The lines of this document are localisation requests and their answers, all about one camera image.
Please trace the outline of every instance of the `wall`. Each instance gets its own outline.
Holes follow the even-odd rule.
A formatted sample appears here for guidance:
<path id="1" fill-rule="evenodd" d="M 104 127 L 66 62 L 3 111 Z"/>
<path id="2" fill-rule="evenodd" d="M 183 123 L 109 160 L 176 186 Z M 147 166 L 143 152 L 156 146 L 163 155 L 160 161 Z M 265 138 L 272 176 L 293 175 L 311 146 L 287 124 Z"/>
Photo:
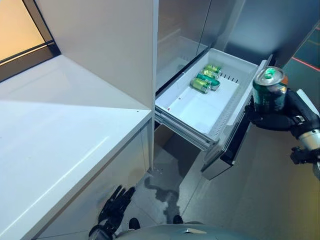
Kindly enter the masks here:
<path id="1" fill-rule="evenodd" d="M 154 1 L 36 3 L 63 55 L 152 108 Z"/>
<path id="2" fill-rule="evenodd" d="M 275 54 L 277 65 L 283 66 L 317 23 L 319 4 L 318 0 L 246 0 L 226 52 L 256 64 Z"/>

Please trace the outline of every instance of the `can lid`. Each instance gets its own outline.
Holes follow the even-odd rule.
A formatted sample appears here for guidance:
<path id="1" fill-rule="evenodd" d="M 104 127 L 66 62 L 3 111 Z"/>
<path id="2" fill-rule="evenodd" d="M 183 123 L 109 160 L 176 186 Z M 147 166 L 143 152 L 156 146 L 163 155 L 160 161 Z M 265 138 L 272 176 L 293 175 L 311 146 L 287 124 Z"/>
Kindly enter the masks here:
<path id="1" fill-rule="evenodd" d="M 285 77 L 284 71 L 275 66 L 264 68 L 254 79 L 254 81 L 262 86 L 270 86 L 280 83 Z"/>

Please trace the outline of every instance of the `aluminum can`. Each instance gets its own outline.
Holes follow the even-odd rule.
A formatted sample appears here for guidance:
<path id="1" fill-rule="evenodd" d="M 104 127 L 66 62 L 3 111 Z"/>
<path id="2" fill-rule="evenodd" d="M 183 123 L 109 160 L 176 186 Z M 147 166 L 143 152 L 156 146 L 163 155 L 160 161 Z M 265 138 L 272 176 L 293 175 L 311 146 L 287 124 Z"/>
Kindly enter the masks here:
<path id="1" fill-rule="evenodd" d="M 201 80 L 200 78 L 192 79 L 190 85 L 204 94 L 207 94 L 211 88 L 209 83 Z"/>
<path id="2" fill-rule="evenodd" d="M 211 72 L 214 72 L 216 74 L 219 74 L 221 72 L 221 67 L 219 66 L 215 66 L 213 64 L 207 64 L 205 67 L 204 67 L 204 70 L 209 70 Z"/>
<path id="3" fill-rule="evenodd" d="M 213 78 L 213 79 L 216 79 L 216 80 L 219 78 L 218 73 L 215 73 L 215 72 L 210 71 L 210 70 L 205 70 L 205 69 L 203 69 L 203 70 L 200 72 L 200 74 L 206 75 L 206 76 L 208 76 L 208 77 L 210 77 L 210 78 Z"/>
<path id="4" fill-rule="evenodd" d="M 220 82 L 214 78 L 214 77 L 210 77 L 208 75 L 202 74 L 201 72 L 198 73 L 198 75 L 196 76 L 198 79 L 203 80 L 204 82 L 210 84 L 211 86 L 211 91 L 215 91 L 219 88 L 220 86 Z"/>
<path id="5" fill-rule="evenodd" d="M 275 66 L 264 68 L 253 80 L 254 108 L 263 114 L 279 113 L 285 107 L 288 77 Z"/>

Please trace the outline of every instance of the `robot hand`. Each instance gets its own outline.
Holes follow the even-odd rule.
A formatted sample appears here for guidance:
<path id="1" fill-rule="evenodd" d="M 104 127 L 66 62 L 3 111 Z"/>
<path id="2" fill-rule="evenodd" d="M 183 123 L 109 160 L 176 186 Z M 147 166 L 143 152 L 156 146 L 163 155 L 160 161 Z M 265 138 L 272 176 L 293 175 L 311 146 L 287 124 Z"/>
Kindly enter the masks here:
<path id="1" fill-rule="evenodd" d="M 113 234 L 119 228 L 124 217 L 124 212 L 131 202 L 131 197 L 135 193 L 135 188 L 128 191 L 122 186 L 118 186 L 112 196 L 104 204 L 99 216 L 98 224 L 89 232 L 90 240 L 112 240 Z"/>
<path id="2" fill-rule="evenodd" d="M 286 92 L 285 107 L 281 113 L 260 114 L 254 101 L 245 108 L 248 119 L 257 127 L 274 131 L 290 131 L 304 146 L 293 147 L 290 155 L 294 164 L 313 164 L 313 171 L 320 180 L 320 118 L 316 107 L 299 89 Z"/>

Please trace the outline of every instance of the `white countertop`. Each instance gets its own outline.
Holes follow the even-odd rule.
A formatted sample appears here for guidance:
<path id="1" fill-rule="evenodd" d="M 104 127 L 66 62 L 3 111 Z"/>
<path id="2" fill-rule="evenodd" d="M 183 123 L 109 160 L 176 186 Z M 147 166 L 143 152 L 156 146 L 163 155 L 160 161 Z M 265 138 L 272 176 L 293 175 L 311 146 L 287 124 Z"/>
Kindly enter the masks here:
<path id="1" fill-rule="evenodd" d="M 150 118 L 62 55 L 0 83 L 0 240 L 48 218 Z"/>

